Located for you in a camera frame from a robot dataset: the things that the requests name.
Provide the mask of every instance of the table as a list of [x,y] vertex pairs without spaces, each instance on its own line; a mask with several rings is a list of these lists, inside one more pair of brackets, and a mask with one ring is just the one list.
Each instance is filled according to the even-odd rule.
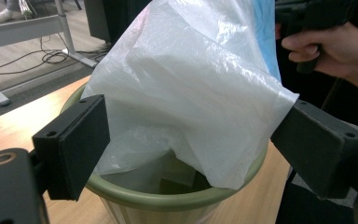
[[[31,137],[56,118],[68,97],[89,77],[0,116],[0,150],[34,149]],[[221,203],[212,216],[213,224],[275,223],[289,164],[271,143],[256,177],[248,186]],[[115,224],[100,198],[84,189],[78,202],[52,201],[44,195],[51,224]]]

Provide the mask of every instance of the shoe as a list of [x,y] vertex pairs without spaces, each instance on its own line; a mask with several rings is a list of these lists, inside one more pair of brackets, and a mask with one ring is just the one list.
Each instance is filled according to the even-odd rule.
[[18,11],[11,11],[7,8],[0,12],[0,23],[5,21],[10,21],[15,18],[19,18],[21,16],[21,13]]

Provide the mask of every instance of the person's leg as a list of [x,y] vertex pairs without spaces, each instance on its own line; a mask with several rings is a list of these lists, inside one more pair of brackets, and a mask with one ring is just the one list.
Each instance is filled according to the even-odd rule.
[[20,15],[19,0],[7,0],[7,8],[0,12],[0,22],[10,21]]

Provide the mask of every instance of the green rim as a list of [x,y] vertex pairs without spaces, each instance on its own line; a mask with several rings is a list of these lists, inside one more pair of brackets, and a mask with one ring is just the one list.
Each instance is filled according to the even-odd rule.
[[[80,100],[85,87],[86,84],[83,84],[69,97],[68,101],[64,104],[62,111],[66,110],[69,106]],[[263,164],[266,153],[267,149],[263,150],[263,152],[260,153],[260,155],[252,163],[241,189],[255,177]],[[210,188],[187,194],[149,194],[124,189],[102,179],[100,176],[95,174],[92,174],[89,178],[86,188],[100,197],[105,198],[107,201],[119,203],[132,208],[160,212],[184,211],[204,207],[214,203],[219,203],[237,192],[237,190],[234,189]]]

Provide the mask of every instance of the floor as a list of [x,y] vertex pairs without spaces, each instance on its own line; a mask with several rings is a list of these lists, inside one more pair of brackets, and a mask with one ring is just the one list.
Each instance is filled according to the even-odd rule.
[[[54,1],[34,1],[37,17],[57,14]],[[90,36],[84,3],[78,2],[82,10],[73,0],[63,3],[75,50],[98,62],[110,45]],[[0,11],[5,7],[5,1],[0,0]],[[24,18],[18,18],[0,25],[23,21]],[[61,53],[66,49],[64,38],[63,33],[58,33],[0,47],[0,91],[12,102],[0,106],[0,115],[92,73],[89,66]]]

